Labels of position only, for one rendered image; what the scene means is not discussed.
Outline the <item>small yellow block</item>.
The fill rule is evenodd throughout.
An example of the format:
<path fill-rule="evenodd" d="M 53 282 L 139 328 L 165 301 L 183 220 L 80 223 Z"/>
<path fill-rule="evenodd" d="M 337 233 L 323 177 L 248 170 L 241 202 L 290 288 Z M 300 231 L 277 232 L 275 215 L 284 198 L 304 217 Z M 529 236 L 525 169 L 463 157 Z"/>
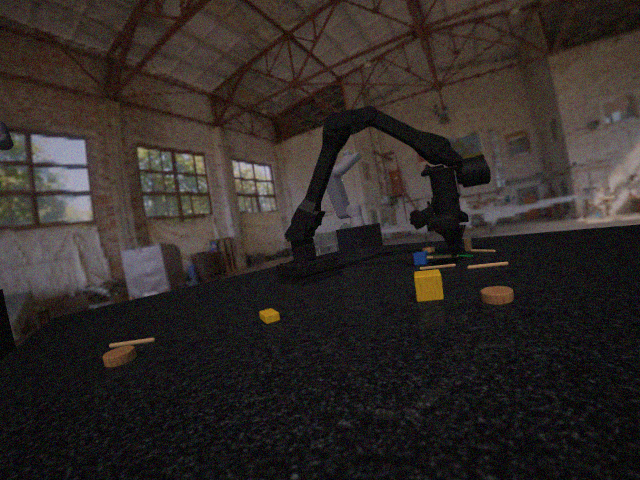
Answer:
<path fill-rule="evenodd" d="M 261 310 L 259 311 L 259 314 L 261 320 L 263 320 L 265 324 L 270 324 L 280 320 L 280 314 L 273 309 Z"/>

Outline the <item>green string with wooden stick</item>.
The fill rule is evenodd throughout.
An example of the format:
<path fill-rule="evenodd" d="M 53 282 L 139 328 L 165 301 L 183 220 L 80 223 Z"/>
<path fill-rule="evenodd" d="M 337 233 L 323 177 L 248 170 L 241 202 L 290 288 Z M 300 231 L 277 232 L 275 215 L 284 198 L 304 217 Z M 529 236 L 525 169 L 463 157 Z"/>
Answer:
<path fill-rule="evenodd" d="M 471 254 L 457 254 L 456 257 L 473 257 L 473 255 Z M 434 259 L 434 258 L 453 258 L 451 254 L 432 254 L 432 255 L 428 255 L 427 259 Z"/>

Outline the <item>yellow cube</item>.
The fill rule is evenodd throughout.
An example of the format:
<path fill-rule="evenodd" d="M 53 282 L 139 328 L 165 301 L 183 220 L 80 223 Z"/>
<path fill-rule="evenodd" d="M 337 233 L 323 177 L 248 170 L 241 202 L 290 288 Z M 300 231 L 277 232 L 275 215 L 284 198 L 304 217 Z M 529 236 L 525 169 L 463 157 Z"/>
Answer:
<path fill-rule="evenodd" d="M 414 284 L 417 302 L 444 300 L 442 275 L 438 269 L 415 271 Z"/>

